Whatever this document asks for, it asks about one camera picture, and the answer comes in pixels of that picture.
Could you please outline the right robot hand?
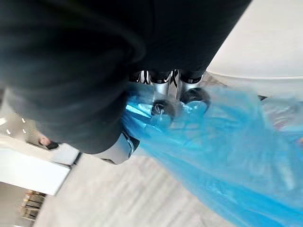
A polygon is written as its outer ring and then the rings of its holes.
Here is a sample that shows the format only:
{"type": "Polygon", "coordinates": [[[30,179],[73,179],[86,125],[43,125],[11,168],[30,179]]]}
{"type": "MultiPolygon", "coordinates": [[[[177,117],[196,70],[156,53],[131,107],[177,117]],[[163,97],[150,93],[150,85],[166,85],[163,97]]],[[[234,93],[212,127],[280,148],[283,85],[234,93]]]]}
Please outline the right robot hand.
{"type": "Polygon", "coordinates": [[[248,0],[3,0],[0,83],[56,142],[113,164],[135,149],[121,116],[131,76],[204,73],[248,0]]]}

